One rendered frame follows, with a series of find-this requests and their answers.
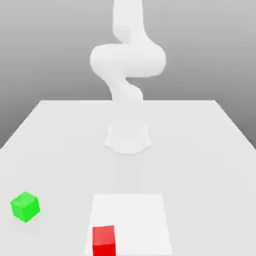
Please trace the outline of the small red cube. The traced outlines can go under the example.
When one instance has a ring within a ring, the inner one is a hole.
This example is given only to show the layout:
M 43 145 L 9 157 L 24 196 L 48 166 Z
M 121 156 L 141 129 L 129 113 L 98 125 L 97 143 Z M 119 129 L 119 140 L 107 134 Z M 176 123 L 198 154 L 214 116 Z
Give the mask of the small red cube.
M 96 226 L 92 228 L 93 256 L 116 256 L 115 227 Z

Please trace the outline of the small green cube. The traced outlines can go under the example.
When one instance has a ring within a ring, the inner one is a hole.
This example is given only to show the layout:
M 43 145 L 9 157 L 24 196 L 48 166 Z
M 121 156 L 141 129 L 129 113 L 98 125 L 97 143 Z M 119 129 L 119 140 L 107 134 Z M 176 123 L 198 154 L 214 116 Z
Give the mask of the small green cube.
M 12 213 L 21 221 L 27 223 L 40 212 L 38 198 L 24 191 L 10 202 Z

